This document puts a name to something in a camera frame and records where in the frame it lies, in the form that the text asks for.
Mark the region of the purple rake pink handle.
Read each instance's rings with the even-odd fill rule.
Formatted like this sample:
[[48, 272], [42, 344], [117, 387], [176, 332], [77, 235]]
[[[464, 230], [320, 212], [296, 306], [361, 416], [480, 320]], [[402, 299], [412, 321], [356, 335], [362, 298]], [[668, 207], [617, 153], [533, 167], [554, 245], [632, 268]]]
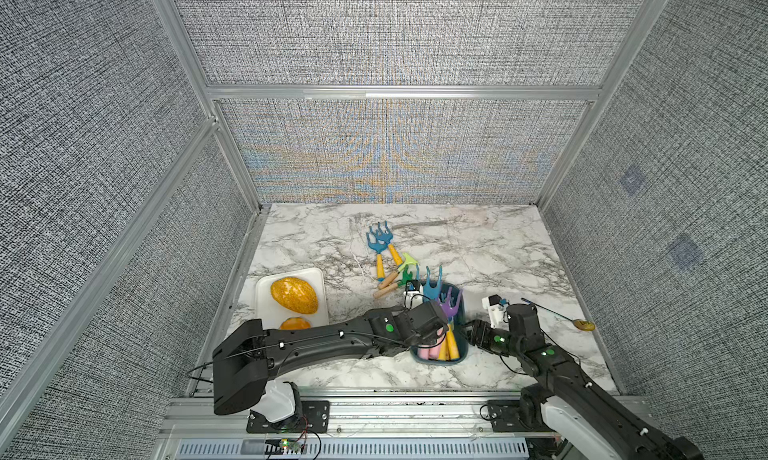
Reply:
[[449, 287], [444, 293], [440, 294], [438, 301], [448, 322], [452, 322], [461, 310], [463, 291], [458, 288]]

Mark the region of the light blue rake yellow handle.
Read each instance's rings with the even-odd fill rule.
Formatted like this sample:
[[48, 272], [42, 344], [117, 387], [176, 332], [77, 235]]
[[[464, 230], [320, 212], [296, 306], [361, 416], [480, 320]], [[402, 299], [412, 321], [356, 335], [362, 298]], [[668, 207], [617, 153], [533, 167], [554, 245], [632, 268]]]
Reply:
[[438, 268], [437, 273], [433, 275], [429, 267], [426, 268], [426, 278], [422, 287], [422, 295], [430, 300], [437, 301], [440, 298], [442, 291], [442, 274], [443, 269]]

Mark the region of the teal plastic storage box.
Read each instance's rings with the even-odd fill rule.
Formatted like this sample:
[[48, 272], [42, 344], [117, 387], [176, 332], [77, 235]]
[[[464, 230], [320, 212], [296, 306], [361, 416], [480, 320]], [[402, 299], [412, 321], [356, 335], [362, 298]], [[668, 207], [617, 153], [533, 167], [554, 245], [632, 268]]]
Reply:
[[[441, 293], [444, 293], [449, 287], [454, 287], [454, 288], [460, 289], [459, 287], [457, 287], [457, 286], [455, 286], [455, 285], [453, 285], [451, 283], [443, 283], [442, 284], [442, 291], [441, 291]], [[441, 336], [440, 336], [440, 338], [439, 338], [439, 340], [438, 340], [438, 342], [436, 344], [434, 344], [432, 346], [428, 346], [428, 347], [421, 347], [421, 348], [440, 347], [439, 358], [437, 360], [429, 360], [429, 361], [422, 360], [417, 355], [419, 347], [412, 347], [410, 349], [410, 351], [411, 351], [412, 356], [414, 357], [414, 359], [417, 362], [425, 363], [425, 364], [429, 364], [430, 362], [439, 362], [441, 365], [446, 366], [448, 364], [452, 364], [452, 365], [458, 364], [459, 362], [463, 361], [467, 357], [468, 350], [469, 350], [469, 344], [468, 344], [468, 341], [462, 336], [462, 331], [461, 331], [461, 326], [465, 323], [465, 320], [466, 320], [464, 304], [465, 304], [465, 302], [462, 301], [460, 312], [456, 315], [456, 317], [453, 319], [452, 322], [449, 322], [449, 326], [453, 327], [453, 331], [454, 331], [454, 334], [455, 334], [455, 337], [456, 337], [456, 341], [457, 341], [458, 348], [459, 348], [459, 351], [460, 351], [460, 359], [457, 360], [457, 361], [450, 361], [450, 360], [446, 359], [446, 357], [445, 357], [445, 355], [446, 355], [446, 346], [445, 346], [445, 332], [446, 332], [446, 329], [445, 329], [443, 331], [440, 331]]]

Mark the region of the dark green tool wooden handle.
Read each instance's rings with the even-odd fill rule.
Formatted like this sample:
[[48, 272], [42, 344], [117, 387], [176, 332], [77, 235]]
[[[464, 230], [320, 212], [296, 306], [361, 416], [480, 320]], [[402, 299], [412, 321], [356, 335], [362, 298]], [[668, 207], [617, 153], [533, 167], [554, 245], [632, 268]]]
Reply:
[[420, 267], [418, 265], [406, 265], [400, 272], [392, 272], [381, 280], [377, 290], [373, 293], [374, 299], [382, 298], [399, 288], [406, 291], [418, 291], [421, 285]]

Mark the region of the light green tool wooden handle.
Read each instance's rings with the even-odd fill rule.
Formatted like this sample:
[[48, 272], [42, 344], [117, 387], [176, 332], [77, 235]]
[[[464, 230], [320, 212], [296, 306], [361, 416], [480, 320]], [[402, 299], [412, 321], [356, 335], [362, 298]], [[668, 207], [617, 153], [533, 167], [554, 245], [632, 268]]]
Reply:
[[387, 277], [384, 278], [382, 282], [380, 282], [378, 289], [383, 290], [390, 285], [395, 283], [395, 280], [401, 276], [401, 279], [398, 281], [399, 284], [405, 284], [408, 281], [411, 281], [414, 278], [414, 275], [412, 272], [409, 271], [409, 268], [411, 266], [418, 267], [419, 262], [414, 259], [409, 254], [404, 255], [403, 264], [400, 267], [397, 267], [395, 272], [392, 272]]

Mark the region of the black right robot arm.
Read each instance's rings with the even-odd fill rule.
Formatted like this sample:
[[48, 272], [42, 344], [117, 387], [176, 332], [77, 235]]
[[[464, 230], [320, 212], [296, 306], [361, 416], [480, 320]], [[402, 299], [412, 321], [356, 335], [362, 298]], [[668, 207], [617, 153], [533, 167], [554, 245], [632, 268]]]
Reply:
[[547, 339], [536, 308], [507, 307], [507, 328], [483, 320], [461, 327], [469, 344], [497, 357], [513, 357], [536, 383], [520, 391], [513, 424], [548, 428], [590, 459], [701, 459], [685, 437], [670, 438], [595, 383], [565, 349]]

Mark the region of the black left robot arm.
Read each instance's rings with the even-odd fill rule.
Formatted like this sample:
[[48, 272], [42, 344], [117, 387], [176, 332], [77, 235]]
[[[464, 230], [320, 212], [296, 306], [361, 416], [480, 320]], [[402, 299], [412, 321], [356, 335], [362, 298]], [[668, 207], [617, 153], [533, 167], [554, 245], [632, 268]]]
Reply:
[[260, 319], [248, 320], [213, 350], [213, 412], [224, 416], [256, 406], [270, 381], [300, 368], [339, 359], [394, 357], [412, 347], [431, 346], [447, 327], [447, 316], [433, 302], [410, 310], [371, 309], [304, 330], [266, 329]]

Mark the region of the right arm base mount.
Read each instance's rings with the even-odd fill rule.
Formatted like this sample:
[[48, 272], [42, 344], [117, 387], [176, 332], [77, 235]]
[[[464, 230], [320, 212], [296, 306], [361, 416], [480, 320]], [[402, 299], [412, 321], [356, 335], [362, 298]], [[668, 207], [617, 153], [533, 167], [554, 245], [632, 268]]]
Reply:
[[480, 408], [480, 416], [491, 423], [496, 433], [535, 433], [547, 432], [564, 440], [561, 432], [552, 429], [543, 418], [544, 404], [558, 396], [573, 399], [577, 388], [574, 385], [558, 384], [553, 390], [540, 384], [529, 385], [519, 392], [519, 397], [512, 400], [490, 400]]

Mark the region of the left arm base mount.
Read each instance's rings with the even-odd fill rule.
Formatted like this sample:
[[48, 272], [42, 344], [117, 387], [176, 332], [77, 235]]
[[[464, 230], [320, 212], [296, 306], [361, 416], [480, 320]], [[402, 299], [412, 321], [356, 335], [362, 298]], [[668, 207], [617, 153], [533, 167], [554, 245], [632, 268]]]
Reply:
[[250, 409], [246, 432], [326, 433], [329, 419], [329, 401], [302, 400], [294, 383], [271, 380], [259, 402]]

